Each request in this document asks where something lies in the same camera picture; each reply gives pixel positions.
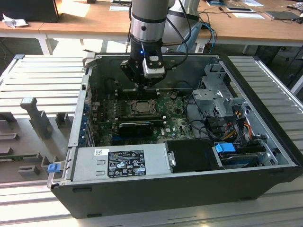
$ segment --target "sticker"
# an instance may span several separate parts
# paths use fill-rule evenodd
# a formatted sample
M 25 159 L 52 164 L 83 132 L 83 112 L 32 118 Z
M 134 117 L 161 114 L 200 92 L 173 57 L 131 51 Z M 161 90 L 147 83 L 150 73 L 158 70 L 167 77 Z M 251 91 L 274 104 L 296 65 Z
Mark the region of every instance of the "sticker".
M 0 159 L 0 162 L 12 162 L 13 160 L 10 158 Z
M 95 149 L 95 156 L 107 155 L 108 153 L 109 153 L 109 149 Z
M 146 175 L 143 150 L 108 152 L 107 175 L 110 178 Z

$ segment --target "green circuit board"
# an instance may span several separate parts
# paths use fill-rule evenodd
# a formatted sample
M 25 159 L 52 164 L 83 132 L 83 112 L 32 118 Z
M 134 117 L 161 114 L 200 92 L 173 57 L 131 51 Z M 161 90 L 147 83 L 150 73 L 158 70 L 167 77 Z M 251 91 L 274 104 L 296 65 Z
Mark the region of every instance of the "green circuit board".
M 194 135 L 183 114 L 184 102 L 181 96 L 171 97 L 172 91 L 160 92 L 157 99 L 149 100 L 154 103 L 155 114 L 160 114 L 161 118 L 166 117 L 165 124 L 158 123 L 159 120 L 145 122 L 157 122 L 154 125 L 152 136 L 137 138 L 121 138 L 118 126 L 123 120 L 117 116 L 117 106 L 127 105 L 125 115 L 129 115 L 129 103 L 138 100 L 117 100 L 115 96 L 107 96 L 100 101 L 96 118 L 95 132 L 97 133 L 98 146 L 118 146 L 135 144 L 163 143 L 166 140 L 193 139 Z

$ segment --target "motherboard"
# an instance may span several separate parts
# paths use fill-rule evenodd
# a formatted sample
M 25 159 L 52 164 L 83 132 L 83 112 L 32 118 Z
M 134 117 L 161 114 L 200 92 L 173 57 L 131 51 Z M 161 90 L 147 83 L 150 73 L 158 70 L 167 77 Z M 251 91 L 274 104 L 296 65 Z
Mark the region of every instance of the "motherboard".
M 173 90 L 157 91 L 144 97 L 134 96 L 131 92 L 107 95 L 94 107 L 96 145 L 193 139 L 184 115 L 184 102 L 184 97 Z

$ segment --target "floor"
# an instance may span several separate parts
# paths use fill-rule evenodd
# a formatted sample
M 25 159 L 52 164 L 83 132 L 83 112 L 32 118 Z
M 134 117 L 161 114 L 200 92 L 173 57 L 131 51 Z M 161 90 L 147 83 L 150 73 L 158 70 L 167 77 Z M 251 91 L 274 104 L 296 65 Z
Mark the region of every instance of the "floor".
M 5 70 L 6 65 L 10 63 L 15 54 L 42 54 L 38 40 L 27 39 L 27 38 L 2 38 L 5 46 L 0 44 L 0 74 Z M 51 40 L 51 46 L 56 55 L 76 55 L 84 56 L 84 49 L 95 51 L 95 52 L 124 52 L 125 45 L 124 42 L 116 43 L 112 41 L 102 41 L 102 40 L 84 40 L 84 46 L 81 46 L 80 41 L 77 39 L 57 39 Z M 225 53 L 227 55 L 242 55 L 244 46 L 243 45 L 226 45 L 226 44 L 216 44 L 213 53 L 220 54 Z M 254 55 L 257 46 L 250 46 L 247 55 Z M 273 71 L 273 73 L 279 77 L 279 79 L 287 84 L 289 81 L 289 75 L 295 73 L 300 68 L 303 61 L 295 60 L 290 67 L 289 63 L 293 57 L 300 50 L 300 47 L 286 47 L 280 50 L 275 56 L 273 61 L 268 65 L 268 67 Z M 296 59 L 302 59 L 303 51 L 299 53 Z M 298 94 L 300 99 L 303 99 L 303 91 Z

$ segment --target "warning label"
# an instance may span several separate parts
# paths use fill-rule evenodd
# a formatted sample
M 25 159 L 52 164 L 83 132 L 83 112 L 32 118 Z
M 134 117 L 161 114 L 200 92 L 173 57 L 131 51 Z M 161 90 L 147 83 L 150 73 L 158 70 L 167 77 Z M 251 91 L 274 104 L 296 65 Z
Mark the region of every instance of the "warning label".
M 109 152 L 107 175 L 110 178 L 146 175 L 143 150 Z

